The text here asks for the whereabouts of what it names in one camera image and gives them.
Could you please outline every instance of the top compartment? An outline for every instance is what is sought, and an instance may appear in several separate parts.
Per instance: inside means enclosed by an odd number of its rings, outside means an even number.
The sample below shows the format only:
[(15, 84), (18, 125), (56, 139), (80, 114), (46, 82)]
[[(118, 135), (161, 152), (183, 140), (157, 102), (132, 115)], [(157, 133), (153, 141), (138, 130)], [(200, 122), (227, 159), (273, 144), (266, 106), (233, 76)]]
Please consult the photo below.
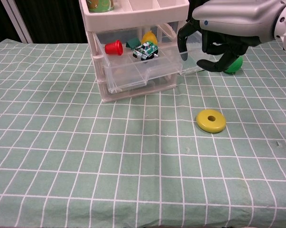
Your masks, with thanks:
[(162, 24), (187, 19), (188, 0), (114, 0), (114, 10), (89, 12), (86, 0), (80, 0), (85, 30), (102, 32)]

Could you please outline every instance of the yellow toy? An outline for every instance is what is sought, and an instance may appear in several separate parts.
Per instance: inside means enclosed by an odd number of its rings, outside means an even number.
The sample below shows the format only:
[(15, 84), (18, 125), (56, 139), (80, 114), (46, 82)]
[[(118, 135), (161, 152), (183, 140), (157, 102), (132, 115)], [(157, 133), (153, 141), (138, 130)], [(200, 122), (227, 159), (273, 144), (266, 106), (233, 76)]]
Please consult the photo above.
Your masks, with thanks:
[(155, 45), (157, 45), (157, 37), (153, 34), (152, 31), (147, 32), (142, 40), (141, 40), (141, 44), (144, 44), (145, 42), (150, 41), (152, 43), (154, 43)]
[(201, 111), (197, 115), (196, 121), (202, 130), (209, 133), (219, 133), (226, 127), (225, 117), (218, 111), (211, 109)]

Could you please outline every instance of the yellow ring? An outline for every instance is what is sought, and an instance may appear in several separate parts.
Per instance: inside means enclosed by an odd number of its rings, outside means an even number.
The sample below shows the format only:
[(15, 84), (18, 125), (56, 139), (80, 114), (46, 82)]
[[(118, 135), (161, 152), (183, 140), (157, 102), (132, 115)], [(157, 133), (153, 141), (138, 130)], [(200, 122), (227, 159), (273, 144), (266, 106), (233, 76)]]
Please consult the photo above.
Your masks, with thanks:
[(199, 127), (209, 133), (219, 133), (226, 127), (225, 117), (218, 111), (205, 109), (196, 116)]

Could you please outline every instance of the robot finger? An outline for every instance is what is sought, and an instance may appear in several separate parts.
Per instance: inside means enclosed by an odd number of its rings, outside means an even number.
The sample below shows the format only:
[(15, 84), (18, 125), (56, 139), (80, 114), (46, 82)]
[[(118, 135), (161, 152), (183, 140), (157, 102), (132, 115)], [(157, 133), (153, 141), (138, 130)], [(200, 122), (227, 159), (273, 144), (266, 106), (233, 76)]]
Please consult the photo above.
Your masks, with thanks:
[(197, 61), (197, 65), (209, 72), (223, 72), (229, 68), (229, 66), (237, 60), (239, 56), (234, 55), (232, 52), (227, 51), (223, 54), (218, 62), (212, 62), (206, 59)]
[(187, 38), (194, 34), (196, 31), (200, 29), (199, 22), (191, 18), (182, 28), (180, 28), (177, 34), (177, 46), (179, 52), (182, 53), (181, 57), (183, 61), (186, 61), (188, 58), (187, 52)]
[(229, 50), (228, 44), (221, 44), (221, 45), (210, 44), (207, 47), (206, 53), (208, 55), (218, 56), (224, 54), (228, 50)]

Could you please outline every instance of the can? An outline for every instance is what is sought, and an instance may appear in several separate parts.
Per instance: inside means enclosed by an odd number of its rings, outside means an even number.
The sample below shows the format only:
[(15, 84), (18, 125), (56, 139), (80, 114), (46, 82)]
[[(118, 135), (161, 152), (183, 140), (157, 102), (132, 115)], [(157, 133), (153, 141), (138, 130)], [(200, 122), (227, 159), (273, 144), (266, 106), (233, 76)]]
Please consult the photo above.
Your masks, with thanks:
[(104, 13), (114, 9), (113, 0), (87, 0), (89, 12)]

